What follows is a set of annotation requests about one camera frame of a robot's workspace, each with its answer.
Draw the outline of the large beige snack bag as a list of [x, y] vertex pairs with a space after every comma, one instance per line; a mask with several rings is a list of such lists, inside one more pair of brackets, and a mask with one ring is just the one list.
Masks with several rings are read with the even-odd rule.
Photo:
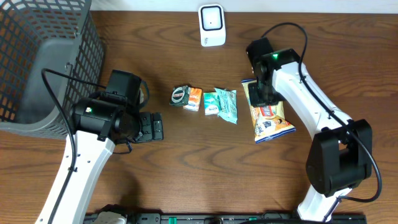
[[282, 101], [273, 106], [254, 107], [251, 105], [249, 84], [253, 83], [256, 83], [254, 79], [244, 79], [241, 81], [249, 105], [255, 143], [270, 141], [285, 134], [295, 132], [295, 126], [285, 119]]

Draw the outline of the dark green round-logo packet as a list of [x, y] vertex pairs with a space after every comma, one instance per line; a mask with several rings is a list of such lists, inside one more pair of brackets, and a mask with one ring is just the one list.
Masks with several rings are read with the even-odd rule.
[[170, 99], [172, 106], [185, 106], [188, 104], [191, 88], [188, 85], [176, 86]]

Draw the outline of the light green snack packet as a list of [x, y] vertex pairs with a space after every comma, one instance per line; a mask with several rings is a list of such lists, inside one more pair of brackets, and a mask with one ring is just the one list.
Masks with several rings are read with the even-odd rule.
[[227, 122], [237, 124], [238, 111], [236, 106], [236, 90], [224, 90], [215, 88], [220, 101], [220, 112], [218, 116]]

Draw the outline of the teal small snack packet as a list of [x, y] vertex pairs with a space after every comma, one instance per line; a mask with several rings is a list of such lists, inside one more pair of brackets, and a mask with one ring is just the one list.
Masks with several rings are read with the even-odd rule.
[[217, 92], [208, 92], [203, 94], [205, 115], [217, 115], [220, 110], [220, 100]]

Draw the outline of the orange small snack packet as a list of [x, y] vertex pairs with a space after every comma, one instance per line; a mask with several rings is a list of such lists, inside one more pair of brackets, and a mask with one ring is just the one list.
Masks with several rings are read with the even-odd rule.
[[201, 103], [202, 89], [201, 88], [191, 88], [188, 98], [188, 104], [183, 106], [183, 109], [189, 111], [199, 111]]

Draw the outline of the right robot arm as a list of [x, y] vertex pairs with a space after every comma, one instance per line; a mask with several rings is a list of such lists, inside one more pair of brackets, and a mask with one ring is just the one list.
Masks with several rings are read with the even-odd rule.
[[267, 38], [251, 42], [246, 53], [256, 80], [248, 85], [249, 104], [257, 110], [287, 101], [312, 139], [306, 172], [310, 188], [297, 208], [300, 219], [329, 222], [332, 213], [371, 176], [372, 129], [334, 105], [312, 80], [293, 49], [275, 51]]

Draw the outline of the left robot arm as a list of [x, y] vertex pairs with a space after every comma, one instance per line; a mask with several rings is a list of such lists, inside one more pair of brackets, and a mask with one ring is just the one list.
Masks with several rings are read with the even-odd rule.
[[147, 83], [133, 73], [113, 70], [107, 86], [75, 103], [70, 113], [60, 105], [47, 80], [42, 79], [67, 128], [60, 168], [37, 223], [83, 223], [98, 177], [118, 144], [161, 141], [160, 113], [143, 112], [149, 101]]

